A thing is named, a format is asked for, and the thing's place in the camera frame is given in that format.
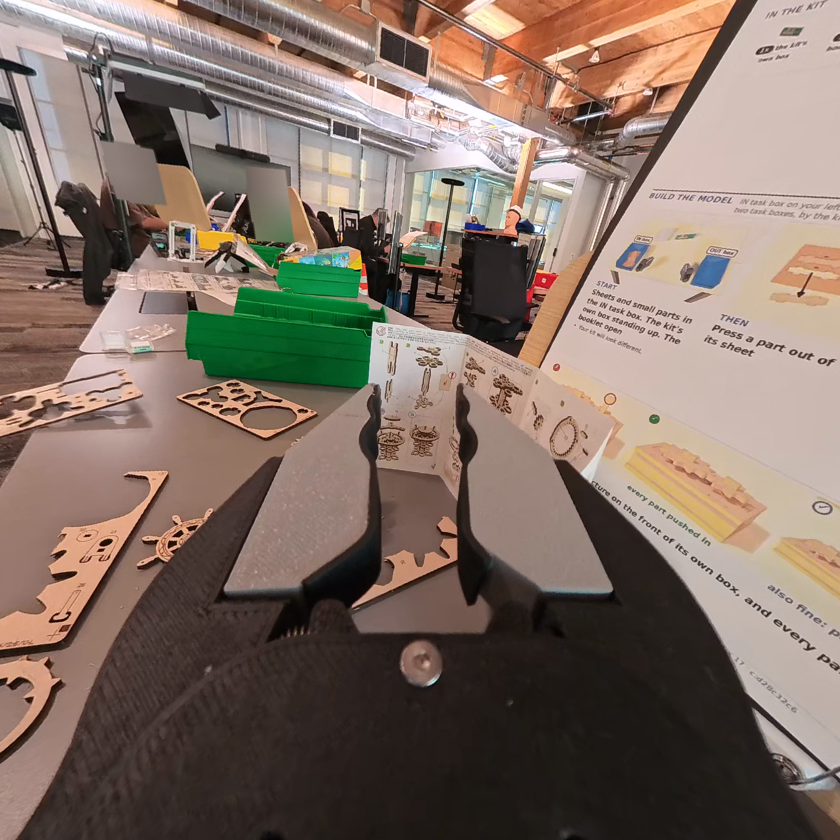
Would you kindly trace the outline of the black tripod stand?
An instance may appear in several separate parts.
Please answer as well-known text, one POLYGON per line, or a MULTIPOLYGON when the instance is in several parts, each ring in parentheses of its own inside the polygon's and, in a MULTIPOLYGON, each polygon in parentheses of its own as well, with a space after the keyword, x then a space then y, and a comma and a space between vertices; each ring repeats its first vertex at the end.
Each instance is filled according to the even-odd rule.
POLYGON ((60 268, 51 267, 45 269, 45 274, 49 278, 48 287, 56 287, 60 282, 67 281, 74 283, 81 280, 82 272, 80 269, 72 269, 67 257, 65 242, 58 230, 56 216, 54 215, 52 205, 49 200, 49 195, 46 189, 46 183, 41 171, 37 152, 35 149, 34 139, 28 127, 28 122, 25 115, 25 110, 21 97, 19 96, 17 83, 14 76, 34 77, 36 70, 22 65, 14 60, 1 58, 1 70, 5 75, 7 87, 12 99, 12 106, 17 114, 17 123, 19 124, 19 132, 23 135, 24 145, 28 156, 28 177, 29 180, 37 186, 33 188, 34 193, 39 197, 35 198, 35 204, 38 209, 38 216, 43 228, 59 257, 60 268))

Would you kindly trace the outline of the printed paper sheet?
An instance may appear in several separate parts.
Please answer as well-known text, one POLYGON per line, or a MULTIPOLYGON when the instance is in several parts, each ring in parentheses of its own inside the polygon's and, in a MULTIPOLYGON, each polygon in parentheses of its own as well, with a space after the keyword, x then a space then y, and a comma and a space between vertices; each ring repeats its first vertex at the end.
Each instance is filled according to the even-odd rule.
POLYGON ((114 287, 131 291, 191 291, 199 292, 234 307, 241 288, 278 291, 274 280, 228 274, 194 274, 183 271, 140 269, 136 273, 120 272, 114 287))

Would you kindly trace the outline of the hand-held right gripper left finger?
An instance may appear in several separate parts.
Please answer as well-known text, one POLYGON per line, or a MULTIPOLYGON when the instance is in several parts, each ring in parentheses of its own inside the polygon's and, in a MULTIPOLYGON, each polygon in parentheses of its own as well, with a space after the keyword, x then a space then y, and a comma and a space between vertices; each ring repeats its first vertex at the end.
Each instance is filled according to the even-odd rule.
POLYGON ((382 502, 375 461, 381 391, 363 386, 222 510, 232 526, 222 598, 268 600, 310 611, 351 607, 382 563, 382 502))

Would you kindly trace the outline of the printed instruction poster board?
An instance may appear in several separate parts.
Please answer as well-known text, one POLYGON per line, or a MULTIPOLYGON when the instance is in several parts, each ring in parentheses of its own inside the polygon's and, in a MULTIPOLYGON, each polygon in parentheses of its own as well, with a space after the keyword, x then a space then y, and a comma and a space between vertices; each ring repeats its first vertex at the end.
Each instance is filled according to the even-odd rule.
POLYGON ((804 788, 838 784, 838 61, 837 1, 734 5, 542 363, 621 423, 593 486, 804 788))

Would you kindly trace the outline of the jagged plywood sheet offcut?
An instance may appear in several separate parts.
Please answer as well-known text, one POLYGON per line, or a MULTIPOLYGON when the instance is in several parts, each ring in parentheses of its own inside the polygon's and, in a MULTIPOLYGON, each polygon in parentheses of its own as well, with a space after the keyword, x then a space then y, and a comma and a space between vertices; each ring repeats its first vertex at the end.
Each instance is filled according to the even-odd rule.
POLYGON ((168 475, 166 470, 124 474, 124 478, 144 479, 149 484, 136 507, 118 518, 62 529, 51 554, 52 582, 37 595, 43 610, 14 612, 2 618, 2 656, 56 648, 65 642, 168 475))

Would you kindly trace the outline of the long plywood sheet with cutouts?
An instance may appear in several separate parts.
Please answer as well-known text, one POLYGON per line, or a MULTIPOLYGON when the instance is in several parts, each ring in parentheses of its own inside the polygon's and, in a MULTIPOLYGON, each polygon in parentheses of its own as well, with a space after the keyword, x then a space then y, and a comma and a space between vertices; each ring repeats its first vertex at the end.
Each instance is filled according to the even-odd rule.
POLYGON ((2 395, 1 437, 30 432, 141 399, 125 369, 90 374, 2 395))

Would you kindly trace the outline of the small green plastic bin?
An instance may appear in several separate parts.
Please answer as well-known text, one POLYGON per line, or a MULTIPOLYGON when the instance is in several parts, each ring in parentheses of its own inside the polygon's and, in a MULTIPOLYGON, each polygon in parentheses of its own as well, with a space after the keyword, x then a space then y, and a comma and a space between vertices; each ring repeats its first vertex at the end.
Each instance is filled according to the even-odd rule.
POLYGON ((276 282, 280 289, 297 294, 356 299, 361 272, 349 267, 284 260, 277 266, 276 282))

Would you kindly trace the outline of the large green plastic bin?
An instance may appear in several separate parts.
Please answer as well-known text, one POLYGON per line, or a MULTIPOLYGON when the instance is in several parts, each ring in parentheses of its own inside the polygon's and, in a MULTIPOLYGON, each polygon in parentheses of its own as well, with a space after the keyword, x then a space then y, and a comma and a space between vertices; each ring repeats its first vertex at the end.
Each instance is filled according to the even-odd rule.
POLYGON ((335 315, 333 322, 193 311, 187 317, 187 357, 207 375, 362 387, 369 381, 375 320, 335 315))
POLYGON ((389 322, 386 309, 372 308, 368 301, 250 287, 238 290, 234 314, 342 329, 362 329, 368 333, 373 324, 389 322))

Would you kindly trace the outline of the black floor lamp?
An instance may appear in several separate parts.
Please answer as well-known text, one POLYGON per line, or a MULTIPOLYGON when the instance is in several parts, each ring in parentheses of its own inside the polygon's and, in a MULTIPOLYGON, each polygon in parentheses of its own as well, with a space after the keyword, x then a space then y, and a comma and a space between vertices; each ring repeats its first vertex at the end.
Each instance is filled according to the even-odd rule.
POLYGON ((424 221, 427 223, 441 222, 441 225, 433 225, 437 240, 437 272, 434 283, 434 291, 427 292, 426 297, 435 302, 444 302, 446 292, 440 287, 445 274, 445 260, 448 249, 449 234, 453 233, 458 225, 456 212, 456 198, 465 196, 466 183, 463 179, 455 176, 451 171, 433 173, 427 194, 427 210, 424 221))

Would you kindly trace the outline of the toothed wooden model part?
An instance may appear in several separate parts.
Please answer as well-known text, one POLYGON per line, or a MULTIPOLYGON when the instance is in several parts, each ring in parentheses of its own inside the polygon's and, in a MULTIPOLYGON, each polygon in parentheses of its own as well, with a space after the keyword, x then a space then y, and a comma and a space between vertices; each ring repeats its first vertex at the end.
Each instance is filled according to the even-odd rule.
POLYGON ((441 537, 439 547, 434 552, 426 553, 421 563, 417 562, 415 555, 407 550, 386 556, 382 565, 391 567, 391 579, 386 583, 375 583, 353 604, 352 609, 358 611, 370 603, 378 602, 388 595, 456 564, 458 559, 456 524, 451 518, 443 517, 437 523, 437 530, 441 537))

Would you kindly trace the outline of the plywood sheet with round hole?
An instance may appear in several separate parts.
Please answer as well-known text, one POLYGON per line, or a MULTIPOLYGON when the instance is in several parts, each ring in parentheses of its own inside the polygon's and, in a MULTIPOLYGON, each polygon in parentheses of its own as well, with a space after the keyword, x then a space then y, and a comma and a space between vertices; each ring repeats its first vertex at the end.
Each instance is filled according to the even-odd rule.
POLYGON ((309 407, 240 380, 211 384, 180 394, 176 400, 263 440, 277 438, 319 415, 309 407), (247 425, 247 415, 265 411, 280 412, 279 423, 265 428, 247 425))

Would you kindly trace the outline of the dark jacket on chair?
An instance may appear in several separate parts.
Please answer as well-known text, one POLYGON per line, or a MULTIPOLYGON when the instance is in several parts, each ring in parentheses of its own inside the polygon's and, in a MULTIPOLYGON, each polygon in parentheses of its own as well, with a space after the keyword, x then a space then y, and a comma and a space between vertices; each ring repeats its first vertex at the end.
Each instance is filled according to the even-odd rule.
POLYGON ((83 238, 82 293, 91 306, 106 302, 104 282, 113 270, 112 237, 102 222, 97 198, 84 184, 63 181, 56 195, 56 205, 76 226, 83 238))

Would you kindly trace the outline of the colourful printed box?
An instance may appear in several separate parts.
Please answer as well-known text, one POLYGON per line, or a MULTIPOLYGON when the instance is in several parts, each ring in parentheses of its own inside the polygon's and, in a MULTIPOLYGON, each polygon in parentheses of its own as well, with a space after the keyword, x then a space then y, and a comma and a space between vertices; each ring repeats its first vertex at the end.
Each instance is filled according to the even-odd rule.
POLYGON ((363 262, 361 252, 357 248, 343 246, 320 248, 315 251, 283 252, 278 257, 277 264, 281 261, 351 270, 361 270, 363 262))

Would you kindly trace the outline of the folded paper instruction booklet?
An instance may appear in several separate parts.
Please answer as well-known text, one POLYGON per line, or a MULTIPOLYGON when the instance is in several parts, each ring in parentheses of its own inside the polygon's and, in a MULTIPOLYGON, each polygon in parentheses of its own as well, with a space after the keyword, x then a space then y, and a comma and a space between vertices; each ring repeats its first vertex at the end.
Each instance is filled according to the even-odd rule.
POLYGON ((399 324, 375 326, 371 383, 381 387, 377 464, 441 478, 458 494, 461 463, 456 391, 504 419, 591 479, 621 428, 583 392, 477 339, 399 324))

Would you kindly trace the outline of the clear plastic bags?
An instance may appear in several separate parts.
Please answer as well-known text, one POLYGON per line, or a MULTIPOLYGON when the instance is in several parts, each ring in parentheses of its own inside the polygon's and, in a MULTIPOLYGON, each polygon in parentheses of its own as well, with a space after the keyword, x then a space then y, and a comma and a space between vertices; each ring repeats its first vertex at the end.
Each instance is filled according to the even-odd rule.
POLYGON ((155 351, 155 344, 175 334, 168 323, 146 324, 120 331, 100 331, 101 349, 111 354, 146 354, 155 351))

